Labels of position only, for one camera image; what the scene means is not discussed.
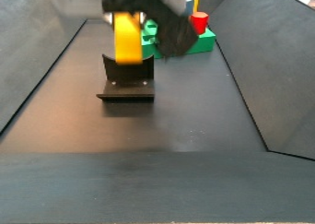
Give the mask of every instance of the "toy blocks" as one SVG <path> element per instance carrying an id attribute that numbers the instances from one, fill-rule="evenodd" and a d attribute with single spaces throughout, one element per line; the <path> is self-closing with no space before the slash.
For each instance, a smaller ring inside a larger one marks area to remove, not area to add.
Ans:
<path id="1" fill-rule="evenodd" d="M 154 55 L 155 59 L 163 57 L 155 47 L 155 43 L 158 43 L 156 32 L 158 25 L 152 20 L 148 20 L 142 30 L 143 58 L 148 58 L 151 55 Z M 212 51 L 215 38 L 215 34 L 210 29 L 206 29 L 206 32 L 199 35 L 199 39 L 187 54 Z"/>

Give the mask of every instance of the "red block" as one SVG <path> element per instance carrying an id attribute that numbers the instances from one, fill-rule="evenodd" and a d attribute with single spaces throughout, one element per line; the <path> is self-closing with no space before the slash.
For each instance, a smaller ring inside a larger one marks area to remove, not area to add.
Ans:
<path id="1" fill-rule="evenodd" d="M 202 35 L 206 32 L 207 24 L 208 24 L 210 15 L 204 12 L 196 12 L 191 16 L 192 26 L 195 27 L 195 31 L 198 35 Z"/>

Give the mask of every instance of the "green block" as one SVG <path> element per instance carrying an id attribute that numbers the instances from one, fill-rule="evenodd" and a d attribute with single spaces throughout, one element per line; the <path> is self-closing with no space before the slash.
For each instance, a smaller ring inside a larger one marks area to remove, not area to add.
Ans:
<path id="1" fill-rule="evenodd" d="M 187 54 L 212 51 L 215 38 L 215 34 L 208 29 L 206 29 L 206 32 L 199 35 L 199 39 L 192 48 L 188 50 Z"/>
<path id="2" fill-rule="evenodd" d="M 162 55 L 155 47 L 158 25 L 152 20 L 148 20 L 142 30 L 142 45 L 143 45 L 143 58 L 154 55 L 154 58 L 162 58 Z"/>
<path id="3" fill-rule="evenodd" d="M 146 23 L 144 29 L 142 30 L 143 58 L 148 58 L 152 55 L 155 59 L 163 57 L 155 47 L 155 43 L 158 42 L 156 32 L 158 25 L 152 20 L 150 20 Z M 206 29 L 206 32 L 199 35 L 199 39 L 192 48 L 188 50 L 187 54 L 212 51 L 215 38 L 215 34 L 208 29 Z"/>

